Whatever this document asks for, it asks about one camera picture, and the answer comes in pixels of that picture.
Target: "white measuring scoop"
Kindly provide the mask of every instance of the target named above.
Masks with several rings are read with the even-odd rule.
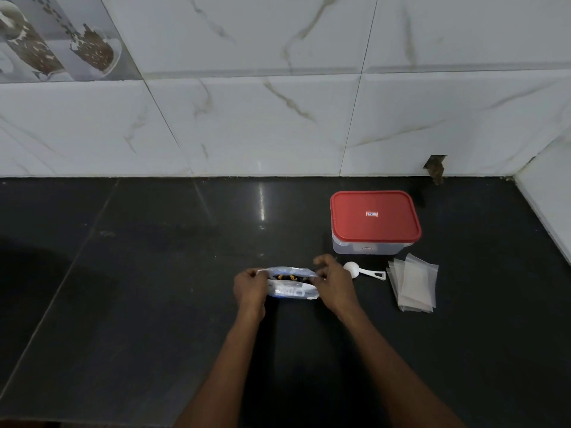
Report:
[[[343,266],[343,269],[348,270],[349,273],[351,273],[351,278],[353,278],[353,279],[355,279],[357,276],[359,276],[359,273],[363,273],[364,275],[372,276],[373,278],[380,279],[381,281],[384,281],[387,279],[387,273],[386,272],[375,272],[374,270],[361,269],[359,267],[359,265],[353,261],[345,263],[345,266]]]

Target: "red lid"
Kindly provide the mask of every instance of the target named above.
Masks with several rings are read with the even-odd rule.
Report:
[[[421,235],[403,191],[342,191],[331,197],[333,234],[344,242],[414,243]]]

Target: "white wall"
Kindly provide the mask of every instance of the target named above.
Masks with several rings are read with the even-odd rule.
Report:
[[[526,165],[516,182],[571,263],[571,129]]]
[[[571,0],[88,1],[122,73],[0,73],[0,176],[506,175],[571,125]]]

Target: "person's left hand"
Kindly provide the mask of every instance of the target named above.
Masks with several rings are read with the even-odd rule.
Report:
[[[245,270],[234,278],[234,296],[241,312],[254,314],[258,321],[266,315],[264,302],[268,294],[268,272],[256,274],[261,267]]]

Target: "snack packet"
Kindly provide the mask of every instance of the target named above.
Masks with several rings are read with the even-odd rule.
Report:
[[[268,295],[272,297],[307,300],[319,297],[318,289],[311,285],[311,278],[318,276],[312,270],[283,266],[269,267],[262,270],[268,272]]]

